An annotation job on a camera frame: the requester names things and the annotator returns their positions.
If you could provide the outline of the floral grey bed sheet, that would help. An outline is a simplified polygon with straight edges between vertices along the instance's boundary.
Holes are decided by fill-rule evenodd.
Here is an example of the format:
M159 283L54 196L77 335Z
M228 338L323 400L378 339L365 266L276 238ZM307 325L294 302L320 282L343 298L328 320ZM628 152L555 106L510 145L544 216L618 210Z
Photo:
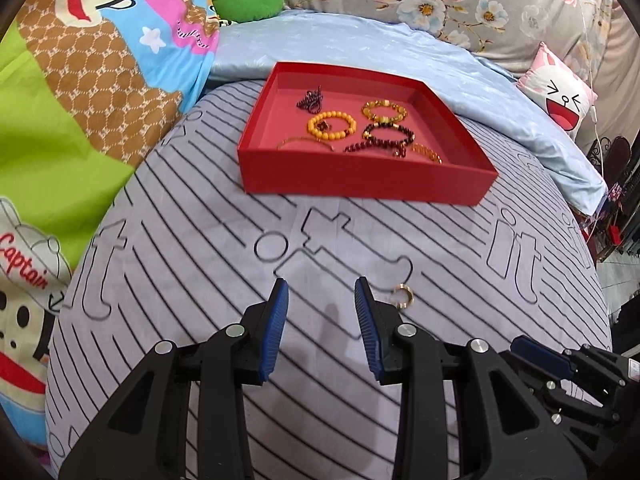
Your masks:
M617 0L285 0L288 9L404 23L484 56L515 76L541 42L597 93L595 134L634 139L639 131L639 35Z

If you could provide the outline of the wide gold chain bangle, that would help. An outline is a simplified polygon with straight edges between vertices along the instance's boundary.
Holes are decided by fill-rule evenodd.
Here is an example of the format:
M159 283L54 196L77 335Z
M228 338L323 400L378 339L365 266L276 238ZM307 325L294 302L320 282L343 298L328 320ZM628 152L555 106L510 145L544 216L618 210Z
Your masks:
M423 144L413 143L409 145L409 148L411 151L413 151L413 153L426 157L431 162L436 162L436 164L442 163L442 158L439 156L439 154Z

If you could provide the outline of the thin gold bangle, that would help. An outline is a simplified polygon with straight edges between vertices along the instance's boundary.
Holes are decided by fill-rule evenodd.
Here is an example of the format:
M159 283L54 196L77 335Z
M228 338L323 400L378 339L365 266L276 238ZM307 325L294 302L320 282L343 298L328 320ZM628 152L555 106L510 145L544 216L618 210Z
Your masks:
M290 136L278 143L276 146L277 150L283 150L286 146L296 143L310 143L314 145L322 146L326 150L334 153L334 146L327 140L316 138L315 136Z

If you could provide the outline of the dark red twisted ornament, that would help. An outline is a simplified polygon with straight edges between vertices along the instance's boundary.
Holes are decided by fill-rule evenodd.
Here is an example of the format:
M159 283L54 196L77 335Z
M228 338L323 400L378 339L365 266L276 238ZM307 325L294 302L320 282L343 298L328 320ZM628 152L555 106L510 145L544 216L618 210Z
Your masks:
M322 111L322 101L321 88L317 87L314 90L308 90L303 99L296 103L296 107L300 110L306 110L311 115L317 115Z

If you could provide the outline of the pink cartoon cat pillow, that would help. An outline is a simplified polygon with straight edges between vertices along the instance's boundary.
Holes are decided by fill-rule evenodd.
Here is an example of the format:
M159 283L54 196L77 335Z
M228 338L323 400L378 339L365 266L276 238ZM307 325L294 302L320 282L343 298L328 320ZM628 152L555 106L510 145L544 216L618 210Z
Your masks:
M572 140L598 95L544 42L516 88L538 105Z

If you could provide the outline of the light blue quilt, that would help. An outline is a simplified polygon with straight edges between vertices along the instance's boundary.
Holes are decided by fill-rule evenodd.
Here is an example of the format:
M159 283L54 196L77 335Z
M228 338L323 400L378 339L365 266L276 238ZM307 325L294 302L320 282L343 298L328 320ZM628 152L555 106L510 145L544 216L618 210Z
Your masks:
M518 142L546 168L567 203L595 214L608 187L584 153L499 65L406 24L288 10L221 29L208 83L265 79L279 62L357 67L427 84L439 99Z

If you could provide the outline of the cartoon monkey blanket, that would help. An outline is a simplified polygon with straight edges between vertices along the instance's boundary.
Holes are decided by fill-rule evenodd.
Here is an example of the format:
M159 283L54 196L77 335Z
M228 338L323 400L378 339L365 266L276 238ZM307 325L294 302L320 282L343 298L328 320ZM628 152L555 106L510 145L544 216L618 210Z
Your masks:
M212 0L23 0L1 40L1 406L47 448L50 340L115 195L200 96Z

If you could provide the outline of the red jewelry tray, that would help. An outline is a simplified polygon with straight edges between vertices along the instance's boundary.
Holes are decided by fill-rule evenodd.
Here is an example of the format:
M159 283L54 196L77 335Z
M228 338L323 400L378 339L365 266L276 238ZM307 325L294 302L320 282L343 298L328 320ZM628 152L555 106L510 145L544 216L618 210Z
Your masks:
M322 146L296 143L277 150L290 136L312 136L311 114L296 103L320 87L326 122L336 131L341 118L356 120L356 129L342 140ZM368 124L363 105L374 100L396 103L408 112L402 126L414 143L431 148L441 164L413 153L404 157L367 148L349 153ZM498 177L498 171L462 122L422 81L374 70L326 64L279 62L258 96L238 145L244 190L254 194L364 197L379 200L475 206Z

